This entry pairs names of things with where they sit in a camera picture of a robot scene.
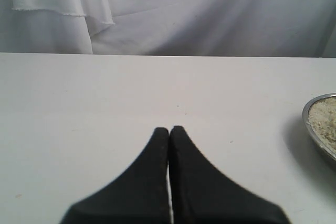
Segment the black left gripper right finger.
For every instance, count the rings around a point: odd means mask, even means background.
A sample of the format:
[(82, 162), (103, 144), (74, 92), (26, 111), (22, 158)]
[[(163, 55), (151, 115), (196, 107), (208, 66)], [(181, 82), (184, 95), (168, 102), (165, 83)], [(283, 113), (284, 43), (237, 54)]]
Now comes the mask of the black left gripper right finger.
[(169, 141), (174, 223), (290, 223), (284, 211), (222, 174), (182, 126)]

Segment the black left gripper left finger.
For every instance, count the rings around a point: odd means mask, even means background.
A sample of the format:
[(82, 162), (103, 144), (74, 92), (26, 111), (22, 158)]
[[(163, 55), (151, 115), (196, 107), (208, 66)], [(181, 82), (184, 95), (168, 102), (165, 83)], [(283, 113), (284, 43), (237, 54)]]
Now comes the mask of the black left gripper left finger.
[(170, 223), (169, 132), (157, 127), (134, 162), (114, 181), (73, 204), (61, 223)]

